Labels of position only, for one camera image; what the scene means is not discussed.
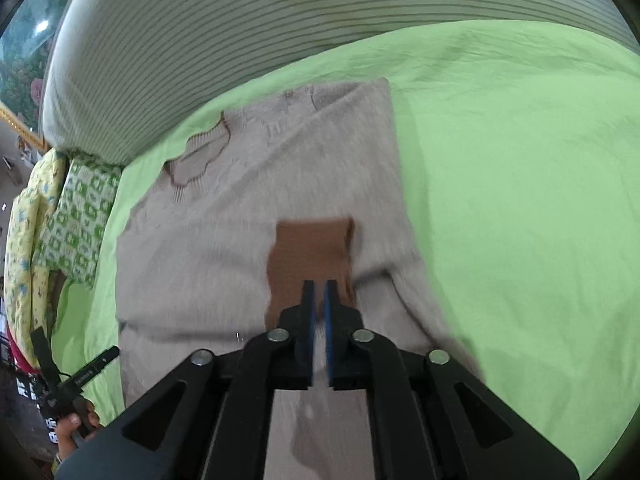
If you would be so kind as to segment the person left hand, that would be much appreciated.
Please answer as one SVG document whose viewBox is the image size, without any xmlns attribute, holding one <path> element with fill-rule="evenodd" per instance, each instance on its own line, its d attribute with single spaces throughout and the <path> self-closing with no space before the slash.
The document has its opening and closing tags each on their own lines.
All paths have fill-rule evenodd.
<svg viewBox="0 0 640 480">
<path fill-rule="evenodd" d="M 84 437 L 85 441 L 92 440 L 96 434 L 103 429 L 101 419 L 96 412 L 94 404 L 85 400 L 86 419 L 92 428 L 90 434 Z M 77 413 L 70 413 L 58 420 L 55 427 L 55 434 L 58 438 L 58 452 L 56 452 L 56 462 L 61 465 L 66 458 L 69 458 L 78 449 L 74 440 L 74 434 L 80 433 L 82 418 Z"/>
</svg>

